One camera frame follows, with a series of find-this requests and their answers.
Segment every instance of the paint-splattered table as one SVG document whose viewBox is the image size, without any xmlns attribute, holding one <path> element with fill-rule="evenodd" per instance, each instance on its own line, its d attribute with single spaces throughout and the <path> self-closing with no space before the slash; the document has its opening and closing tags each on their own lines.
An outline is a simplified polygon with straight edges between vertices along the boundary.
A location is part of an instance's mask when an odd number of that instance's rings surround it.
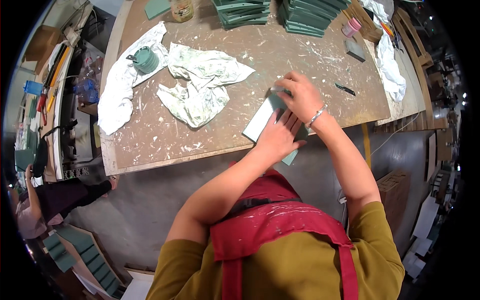
<svg viewBox="0 0 480 300">
<path fill-rule="evenodd" d="M 128 46 L 159 21 L 165 21 L 163 44 L 220 50 L 256 70 L 243 82 L 227 86 L 230 101 L 208 124 L 191 129 L 177 120 L 157 97 L 157 84 L 173 87 L 165 68 L 133 89 L 132 118 L 114 134 L 101 132 L 105 173 L 121 174 L 251 148 L 241 132 L 265 100 L 277 78 L 297 70 L 321 90 L 329 112 L 342 127 L 390 117 L 380 76 L 360 34 L 354 36 L 367 60 L 345 54 L 340 28 L 344 14 L 332 21 L 323 38 L 289 34 L 279 23 L 276 2 L 270 4 L 266 25 L 224 30 L 210 0 L 193 0 L 195 16 L 176 23 L 170 12 L 149 21 L 148 0 L 125 1 L 115 21 L 104 61 L 101 92 L 107 72 Z M 338 82 L 356 96 L 335 87 Z"/>
</svg>

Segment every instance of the olive green shirt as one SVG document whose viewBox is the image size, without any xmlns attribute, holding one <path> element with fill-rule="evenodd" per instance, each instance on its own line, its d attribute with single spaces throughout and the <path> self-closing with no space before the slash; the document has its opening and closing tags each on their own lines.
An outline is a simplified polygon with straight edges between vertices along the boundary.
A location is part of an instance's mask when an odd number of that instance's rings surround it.
<svg viewBox="0 0 480 300">
<path fill-rule="evenodd" d="M 349 237 L 359 299 L 397 299 L 405 269 L 381 202 L 365 205 L 350 224 Z M 338 250 L 327 236 L 291 233 L 243 259 L 244 299 L 341 299 Z M 160 250 L 146 300 L 222 299 L 222 263 L 212 243 L 171 240 Z"/>
</svg>

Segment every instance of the green cylindrical object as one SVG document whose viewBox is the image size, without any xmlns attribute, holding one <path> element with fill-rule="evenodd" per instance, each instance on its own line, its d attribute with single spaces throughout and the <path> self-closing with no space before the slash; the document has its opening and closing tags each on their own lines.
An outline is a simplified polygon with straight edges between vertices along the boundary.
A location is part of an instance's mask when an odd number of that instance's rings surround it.
<svg viewBox="0 0 480 300">
<path fill-rule="evenodd" d="M 135 68 L 144 74 L 153 72 L 158 66 L 158 56 L 150 47 L 141 47 L 135 52 L 136 61 L 133 62 Z"/>
</svg>

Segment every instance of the hand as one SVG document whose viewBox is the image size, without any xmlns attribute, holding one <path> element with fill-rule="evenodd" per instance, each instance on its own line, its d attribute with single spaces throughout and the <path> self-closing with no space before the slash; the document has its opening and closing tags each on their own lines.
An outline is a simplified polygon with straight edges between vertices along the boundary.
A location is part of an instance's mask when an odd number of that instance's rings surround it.
<svg viewBox="0 0 480 300">
<path fill-rule="evenodd" d="M 28 181 L 32 179 L 32 168 L 33 168 L 33 165 L 30 164 L 27 166 L 27 169 L 25 170 L 25 179 Z"/>
<path fill-rule="evenodd" d="M 310 122 L 317 111 L 324 106 L 319 90 L 305 75 L 291 71 L 284 76 L 284 79 L 277 80 L 275 85 L 281 86 L 292 93 L 293 98 L 285 92 L 278 92 L 277 95 L 305 124 Z"/>
<path fill-rule="evenodd" d="M 262 153 L 262 157 L 271 160 L 270 165 L 279 162 L 293 150 L 307 143 L 307 141 L 293 141 L 300 128 L 301 120 L 287 109 L 275 123 L 279 113 L 279 108 L 273 112 L 254 148 L 255 151 Z"/>
</svg>

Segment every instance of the sandal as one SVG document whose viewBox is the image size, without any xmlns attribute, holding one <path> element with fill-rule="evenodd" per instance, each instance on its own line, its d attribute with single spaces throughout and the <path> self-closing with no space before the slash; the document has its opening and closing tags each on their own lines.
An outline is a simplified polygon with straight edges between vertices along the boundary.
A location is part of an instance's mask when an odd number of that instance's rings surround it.
<svg viewBox="0 0 480 300">
<path fill-rule="evenodd" d="M 120 175 L 112 175 L 109 177 L 110 183 L 112 184 L 112 190 L 116 189 L 119 183 Z"/>
</svg>

